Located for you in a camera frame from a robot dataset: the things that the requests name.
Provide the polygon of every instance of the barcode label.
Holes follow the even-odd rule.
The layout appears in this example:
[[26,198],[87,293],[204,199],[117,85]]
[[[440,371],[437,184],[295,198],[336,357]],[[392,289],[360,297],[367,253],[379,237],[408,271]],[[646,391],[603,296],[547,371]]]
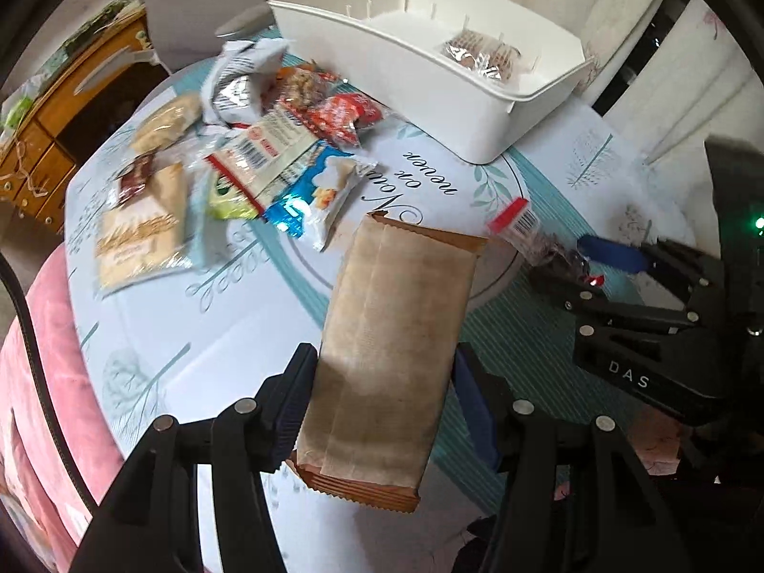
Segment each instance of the barcode label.
[[246,137],[235,140],[232,151],[241,155],[253,170],[259,170],[268,163],[268,158]]
[[530,209],[526,208],[522,214],[513,222],[512,228],[522,237],[528,237],[539,225],[539,219]]

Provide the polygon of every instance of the pink blanket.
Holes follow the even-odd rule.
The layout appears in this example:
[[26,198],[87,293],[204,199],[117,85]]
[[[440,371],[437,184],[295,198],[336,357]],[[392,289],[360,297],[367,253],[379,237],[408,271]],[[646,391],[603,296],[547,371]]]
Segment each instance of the pink blanket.
[[[122,464],[79,350],[64,246],[45,262],[27,295],[56,415],[75,462],[97,501]],[[77,495],[48,431],[24,341],[13,322],[0,351],[0,456],[5,482],[69,569],[90,514]]]

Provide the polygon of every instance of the white plastic bin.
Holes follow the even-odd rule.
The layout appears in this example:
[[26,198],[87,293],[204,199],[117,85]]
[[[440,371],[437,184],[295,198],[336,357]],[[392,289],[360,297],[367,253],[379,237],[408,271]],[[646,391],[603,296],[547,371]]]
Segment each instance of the white plastic bin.
[[[289,49],[347,77],[470,163],[492,161],[585,74],[581,41],[509,0],[269,0]],[[464,27],[517,47],[506,84],[440,53]]]

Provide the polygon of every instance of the metal pin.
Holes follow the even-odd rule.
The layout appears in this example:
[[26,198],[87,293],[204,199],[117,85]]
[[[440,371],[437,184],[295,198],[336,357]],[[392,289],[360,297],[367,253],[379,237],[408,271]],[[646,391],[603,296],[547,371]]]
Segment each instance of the metal pin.
[[160,415],[151,425],[154,427],[154,431],[162,432],[167,431],[174,422],[175,420],[172,415]]
[[250,413],[255,411],[255,407],[257,407],[255,399],[239,399],[234,405],[234,410],[236,413]]
[[536,407],[529,400],[518,399],[512,403],[512,409],[514,413],[519,413],[520,415],[531,415]]
[[613,431],[616,428],[615,420],[610,418],[608,415],[599,415],[594,421],[594,424],[596,424],[597,428],[599,428],[601,431],[606,432]]

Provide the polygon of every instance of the white tablecloth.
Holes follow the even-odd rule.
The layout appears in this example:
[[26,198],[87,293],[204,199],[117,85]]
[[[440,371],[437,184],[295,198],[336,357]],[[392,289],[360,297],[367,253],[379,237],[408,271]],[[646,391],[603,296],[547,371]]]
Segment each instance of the white tablecloth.
[[[379,173],[354,192],[325,252],[261,222],[219,222],[209,235],[219,246],[208,268],[102,298],[93,251],[108,180],[136,125],[173,95],[172,89],[159,95],[115,133],[74,177],[66,197],[75,321],[93,388],[125,455],[155,416],[171,413],[184,423],[217,415],[282,371],[299,342],[318,347],[341,256],[361,216],[374,209],[404,222],[483,234],[488,218],[524,195],[545,229],[569,240],[595,231],[622,240],[641,241],[647,233],[692,243],[678,209],[638,176],[632,149],[572,98],[490,166],[470,166],[413,125],[392,119],[366,148]],[[465,339],[490,369],[545,409],[568,419],[608,411],[627,421],[624,395],[572,366],[572,319],[533,296],[522,273],[515,279],[520,266],[510,246],[488,248]],[[608,283],[633,297],[628,282],[609,277]],[[503,484],[472,454],[452,399],[414,515],[312,492],[285,467],[264,477],[292,573],[449,571],[463,544],[461,530],[480,515],[473,502],[495,507]],[[216,573],[209,485],[203,470],[202,551]]]

